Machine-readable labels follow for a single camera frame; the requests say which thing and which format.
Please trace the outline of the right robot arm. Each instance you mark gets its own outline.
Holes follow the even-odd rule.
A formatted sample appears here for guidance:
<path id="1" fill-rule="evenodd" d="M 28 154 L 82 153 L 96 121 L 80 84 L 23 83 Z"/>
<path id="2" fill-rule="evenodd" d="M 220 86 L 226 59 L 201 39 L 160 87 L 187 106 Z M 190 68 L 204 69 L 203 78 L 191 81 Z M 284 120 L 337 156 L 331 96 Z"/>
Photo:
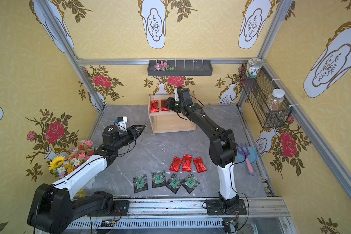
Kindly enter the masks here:
<path id="1" fill-rule="evenodd" d="M 239 203 L 239 195 L 234 180 L 234 165 L 237 152 L 235 136 L 232 130 L 217 125 L 204 112 L 202 106 L 194 103 L 189 88 L 176 89 L 178 99 L 168 98 L 165 107 L 175 113 L 182 114 L 199 127 L 210 140 L 209 156 L 218 169 L 219 200 L 224 209 L 230 209 Z"/>

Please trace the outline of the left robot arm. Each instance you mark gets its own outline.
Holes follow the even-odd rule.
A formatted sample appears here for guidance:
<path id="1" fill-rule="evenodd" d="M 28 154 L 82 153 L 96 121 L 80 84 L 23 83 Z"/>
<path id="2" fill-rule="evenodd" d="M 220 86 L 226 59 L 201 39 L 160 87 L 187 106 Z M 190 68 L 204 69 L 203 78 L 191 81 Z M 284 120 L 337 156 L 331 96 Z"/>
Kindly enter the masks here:
<path id="1" fill-rule="evenodd" d="M 42 184 L 34 194 L 27 224 L 50 234 L 61 234 L 76 219 L 93 213 L 112 214 L 117 211 L 112 194 L 99 191 L 74 199 L 77 192 L 120 156 L 119 150 L 141 136 L 145 125 L 132 125 L 121 131 L 109 125 L 102 134 L 103 142 L 85 163 L 71 174 L 51 185 Z"/>

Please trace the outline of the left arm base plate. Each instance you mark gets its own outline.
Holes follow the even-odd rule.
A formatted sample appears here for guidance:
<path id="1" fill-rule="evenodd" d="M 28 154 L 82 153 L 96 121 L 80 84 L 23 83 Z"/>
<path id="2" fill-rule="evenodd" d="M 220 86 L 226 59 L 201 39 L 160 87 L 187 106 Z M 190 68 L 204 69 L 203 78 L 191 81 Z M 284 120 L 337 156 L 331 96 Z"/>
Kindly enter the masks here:
<path id="1" fill-rule="evenodd" d="M 113 200 L 109 201 L 99 211 L 103 216 L 127 216 L 130 201 L 128 200 Z"/>

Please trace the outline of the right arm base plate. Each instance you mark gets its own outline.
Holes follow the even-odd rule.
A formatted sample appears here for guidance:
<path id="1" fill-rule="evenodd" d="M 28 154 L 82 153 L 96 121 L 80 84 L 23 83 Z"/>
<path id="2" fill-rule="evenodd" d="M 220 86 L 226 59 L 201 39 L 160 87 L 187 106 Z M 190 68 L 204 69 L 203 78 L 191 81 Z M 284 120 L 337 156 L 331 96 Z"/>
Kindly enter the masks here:
<path id="1" fill-rule="evenodd" d="M 207 209 L 207 215 L 247 215 L 247 207 L 245 201 L 238 200 L 238 203 L 230 207 L 224 206 L 219 199 L 210 199 L 204 202 L 204 208 Z"/>

